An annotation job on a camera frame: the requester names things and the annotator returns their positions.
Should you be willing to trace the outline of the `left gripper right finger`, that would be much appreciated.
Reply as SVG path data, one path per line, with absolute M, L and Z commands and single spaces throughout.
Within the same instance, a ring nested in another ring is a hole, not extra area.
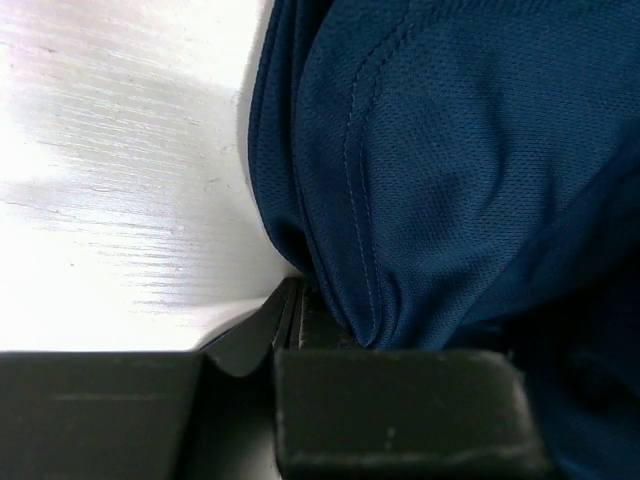
M 520 373 L 481 350 L 360 348 L 302 288 L 274 356 L 285 479 L 554 479 Z

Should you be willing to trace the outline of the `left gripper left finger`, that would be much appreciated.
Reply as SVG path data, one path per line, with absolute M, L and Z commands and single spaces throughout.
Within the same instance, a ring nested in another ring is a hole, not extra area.
M 300 295 L 283 281 L 188 352 L 5 353 L 5 479 L 275 479 L 272 356 Z

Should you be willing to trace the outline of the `navy blue shorts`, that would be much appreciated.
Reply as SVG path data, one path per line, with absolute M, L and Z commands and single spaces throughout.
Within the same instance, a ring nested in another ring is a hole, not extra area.
M 277 1 L 248 157 L 362 346 L 508 353 L 568 477 L 638 477 L 637 2 Z

